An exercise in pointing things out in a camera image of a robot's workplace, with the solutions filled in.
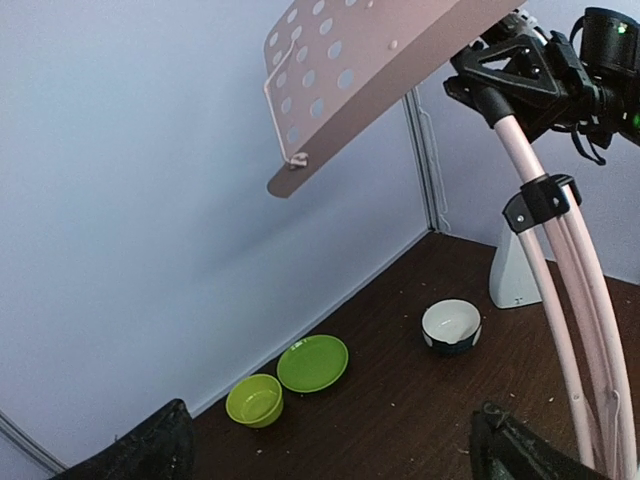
black and white bowl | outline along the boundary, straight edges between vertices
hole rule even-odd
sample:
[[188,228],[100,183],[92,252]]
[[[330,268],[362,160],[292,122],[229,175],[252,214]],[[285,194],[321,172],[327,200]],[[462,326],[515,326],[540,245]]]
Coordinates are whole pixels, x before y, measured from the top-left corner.
[[443,300],[422,316],[422,336],[438,353],[455,355],[473,348],[480,339],[480,312],[464,300]]

white stand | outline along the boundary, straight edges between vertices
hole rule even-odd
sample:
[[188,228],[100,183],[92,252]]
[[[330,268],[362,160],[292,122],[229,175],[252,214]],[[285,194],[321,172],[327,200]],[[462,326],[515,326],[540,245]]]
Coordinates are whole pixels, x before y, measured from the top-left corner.
[[491,300],[500,309],[540,303],[540,291],[518,237],[505,223],[489,277]]

bowl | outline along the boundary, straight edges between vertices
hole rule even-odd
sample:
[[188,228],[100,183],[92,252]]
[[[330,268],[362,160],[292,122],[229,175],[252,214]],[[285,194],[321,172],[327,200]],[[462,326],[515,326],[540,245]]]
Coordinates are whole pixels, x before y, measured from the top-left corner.
[[443,300],[422,316],[422,336],[430,348],[445,355],[456,355],[473,348],[480,339],[480,312],[464,300]]
[[283,406],[280,382],[266,374],[242,380],[233,387],[226,402],[229,417],[250,428],[268,427],[278,419]]

dark brown wooden surface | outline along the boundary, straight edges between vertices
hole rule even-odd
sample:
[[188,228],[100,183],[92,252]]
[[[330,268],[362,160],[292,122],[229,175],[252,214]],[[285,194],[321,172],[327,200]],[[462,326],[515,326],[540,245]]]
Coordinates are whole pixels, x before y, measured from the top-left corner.
[[[315,329],[350,349],[349,368],[336,385],[313,395],[285,392],[282,417],[260,431],[234,424],[223,401],[196,419],[195,478],[469,479],[469,418],[484,400],[511,409],[575,456],[543,309],[492,305],[493,252],[427,236]],[[609,285],[640,412],[640,288]],[[446,298],[474,303],[484,318],[475,349],[453,358],[430,352],[420,333],[424,310]],[[262,371],[274,374],[275,362]]]

round hole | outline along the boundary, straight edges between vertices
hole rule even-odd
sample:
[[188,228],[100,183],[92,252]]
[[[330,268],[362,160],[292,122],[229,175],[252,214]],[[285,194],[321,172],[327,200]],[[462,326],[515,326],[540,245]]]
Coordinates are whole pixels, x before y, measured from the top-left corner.
[[291,127],[287,132],[287,142],[296,143],[298,141],[298,137],[300,137],[300,132],[297,127]]
[[329,47],[329,50],[327,50],[327,56],[331,60],[335,60],[340,56],[340,52],[342,52],[342,42],[338,40],[337,42],[335,42],[333,45]]
[[318,98],[315,102],[311,104],[311,116],[313,118],[318,118],[322,115],[324,111],[324,100],[322,98]]
[[302,26],[298,25],[296,29],[291,32],[291,40],[296,41],[300,38],[300,35],[302,35]]
[[327,18],[320,25],[320,35],[326,35],[331,31],[331,27],[333,27],[333,18]]
[[282,113],[285,115],[291,111],[291,97],[287,97],[282,101],[282,105],[280,105],[280,109]]
[[305,61],[305,59],[307,58],[307,54],[309,53],[309,47],[307,47],[306,45],[304,47],[302,47],[300,49],[300,51],[298,52],[298,54],[296,55],[296,60],[298,60],[298,63],[302,63]]
[[322,12],[322,10],[324,9],[324,0],[320,0],[318,3],[316,3],[313,6],[313,14],[314,15],[320,15],[320,12]]
[[287,72],[282,72],[278,75],[278,79],[276,80],[276,86],[278,88],[284,87],[284,84],[287,83]]
[[291,10],[291,13],[287,17],[287,23],[293,22],[297,16],[298,16],[298,9],[294,8],[293,10]]
[[309,70],[304,74],[304,77],[302,77],[302,85],[304,85],[306,88],[309,88],[311,85],[313,85],[313,82],[315,81],[316,72],[314,70]]
[[338,77],[338,87],[342,90],[349,88],[353,83],[353,70],[348,69],[340,74]]

